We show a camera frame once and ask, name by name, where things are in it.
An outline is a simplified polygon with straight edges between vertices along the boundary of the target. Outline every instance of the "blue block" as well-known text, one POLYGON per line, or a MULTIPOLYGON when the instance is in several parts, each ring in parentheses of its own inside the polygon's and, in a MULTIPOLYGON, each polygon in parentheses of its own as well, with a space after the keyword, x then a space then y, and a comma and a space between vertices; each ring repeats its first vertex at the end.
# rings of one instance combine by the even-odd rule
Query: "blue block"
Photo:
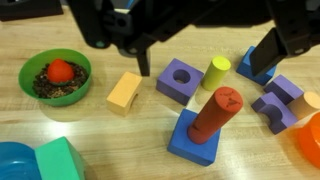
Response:
POLYGON ((250 46, 247 53, 243 56, 237 68, 237 73, 263 86, 267 84, 267 82, 273 77, 276 71, 276 66, 271 68, 265 74, 261 74, 259 76, 253 76, 251 71, 251 64, 250 64, 250 54, 252 53, 254 48, 255 48, 254 46, 250 46))
POLYGON ((212 164, 220 138, 220 129, 204 144, 193 143, 187 134, 189 125, 197 117, 197 113, 183 109, 173 131, 168 151, 202 166, 212 164))

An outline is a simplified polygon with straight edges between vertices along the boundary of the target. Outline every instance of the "purple square block with hole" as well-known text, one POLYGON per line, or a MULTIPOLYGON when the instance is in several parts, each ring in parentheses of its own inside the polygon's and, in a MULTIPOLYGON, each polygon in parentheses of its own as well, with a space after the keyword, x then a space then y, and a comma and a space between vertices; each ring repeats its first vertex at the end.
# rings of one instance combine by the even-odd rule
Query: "purple square block with hole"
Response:
POLYGON ((173 59, 158 77, 156 89, 182 105, 187 105, 196 91, 203 72, 173 59))
POLYGON ((303 94, 303 91, 283 75, 277 76, 265 88, 266 93, 273 92, 283 104, 287 105, 303 94))
POLYGON ((280 133, 298 121, 294 114, 273 92, 261 96, 251 107, 254 111, 268 116, 270 120, 269 128, 273 134, 280 133))

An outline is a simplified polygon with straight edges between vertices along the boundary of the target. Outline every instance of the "blue square block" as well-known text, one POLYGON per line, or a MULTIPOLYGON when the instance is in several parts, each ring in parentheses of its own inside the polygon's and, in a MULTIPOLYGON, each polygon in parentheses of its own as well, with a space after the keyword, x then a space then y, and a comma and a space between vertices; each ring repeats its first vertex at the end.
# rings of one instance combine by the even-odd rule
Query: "blue square block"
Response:
POLYGON ((250 64, 250 54, 252 53, 254 48, 255 48, 254 46, 250 46, 247 53, 243 56, 239 66, 237 68, 237 73, 241 74, 242 76, 244 76, 244 77, 260 84, 260 85, 265 85, 273 77, 273 75, 276 71, 276 66, 271 68, 265 74, 261 74, 259 76, 253 76, 252 71, 251 71, 251 64, 250 64))
POLYGON ((182 105, 187 105, 196 91, 203 72, 173 59, 158 77, 156 89, 182 105))
POLYGON ((197 115, 187 109, 182 110, 167 149, 177 156, 208 166, 216 159, 221 129, 204 144, 195 144, 189 139, 187 130, 197 115))

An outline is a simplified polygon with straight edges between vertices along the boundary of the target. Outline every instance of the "red peg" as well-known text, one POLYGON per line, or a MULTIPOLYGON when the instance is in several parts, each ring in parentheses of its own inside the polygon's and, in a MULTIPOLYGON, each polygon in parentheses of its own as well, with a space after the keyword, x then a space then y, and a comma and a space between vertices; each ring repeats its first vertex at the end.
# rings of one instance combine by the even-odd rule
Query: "red peg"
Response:
POLYGON ((218 88, 188 128, 196 144, 205 143, 242 108, 241 95, 230 87, 218 88))

